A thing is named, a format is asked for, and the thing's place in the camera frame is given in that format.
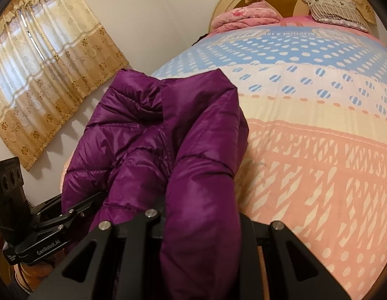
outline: black device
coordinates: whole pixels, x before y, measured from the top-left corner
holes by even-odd
[[[0,229],[7,243],[3,253],[12,265],[34,265],[75,242],[76,232],[105,198],[104,192],[97,193],[62,215],[60,195],[30,209],[23,184],[18,158],[1,161]],[[265,225],[243,214],[240,218],[242,250],[231,299],[350,299],[282,222]],[[29,299],[168,299],[159,261],[165,220],[161,197],[129,222],[101,222]]]

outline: purple fabric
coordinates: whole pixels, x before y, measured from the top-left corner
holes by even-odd
[[[171,297],[224,299],[238,272],[233,178],[247,136],[237,88],[221,70],[163,81],[122,70],[71,160],[63,212],[108,191],[92,229],[131,220],[165,194],[160,256]]]

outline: striped pillow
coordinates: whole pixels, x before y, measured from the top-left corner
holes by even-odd
[[[365,20],[352,0],[303,0],[315,21],[369,32]]]

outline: camera lens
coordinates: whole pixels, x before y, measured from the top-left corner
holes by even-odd
[[[9,190],[9,182],[7,181],[6,176],[3,176],[2,183],[3,183],[3,188],[8,191]]]
[[[16,186],[16,175],[14,174],[14,170],[10,170],[10,182],[13,186]]]

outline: triangular cutout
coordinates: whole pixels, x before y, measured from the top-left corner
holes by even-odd
[[[73,259],[70,265],[64,269],[62,275],[67,279],[72,279],[80,283],[84,282],[87,277],[93,254],[95,253],[95,249],[96,242],[91,241],[84,250],[82,250],[79,255]]]
[[[286,242],[296,279],[301,282],[318,275],[315,267],[291,241]]]

